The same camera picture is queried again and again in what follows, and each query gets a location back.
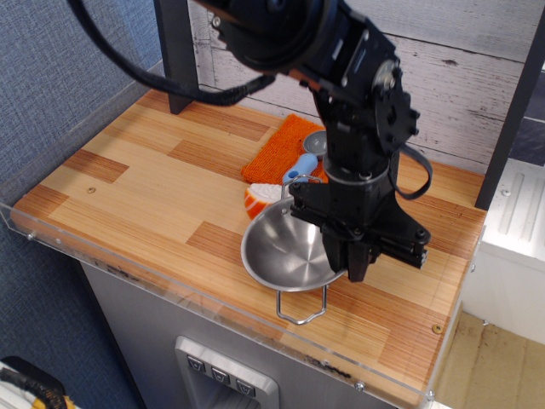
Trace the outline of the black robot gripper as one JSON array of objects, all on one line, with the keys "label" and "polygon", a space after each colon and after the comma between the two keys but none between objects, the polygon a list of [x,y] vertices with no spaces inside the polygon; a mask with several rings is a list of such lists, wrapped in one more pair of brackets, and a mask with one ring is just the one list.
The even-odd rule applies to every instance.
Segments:
[{"label": "black robot gripper", "polygon": [[291,214],[319,227],[330,268],[362,282],[381,254],[413,267],[427,260],[431,234],[399,206],[387,176],[360,186],[328,183],[288,187]]}]

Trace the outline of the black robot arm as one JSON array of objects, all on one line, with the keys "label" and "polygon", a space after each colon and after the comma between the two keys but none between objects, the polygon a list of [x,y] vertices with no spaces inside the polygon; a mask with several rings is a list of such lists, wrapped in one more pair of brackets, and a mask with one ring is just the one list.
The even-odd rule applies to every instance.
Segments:
[{"label": "black robot arm", "polygon": [[381,254],[420,267],[430,233],[398,205],[399,157],[419,114],[402,87],[394,45],[343,1],[208,1],[238,61],[311,90],[327,137],[325,183],[290,185],[293,216],[319,227],[334,271],[353,282]]}]

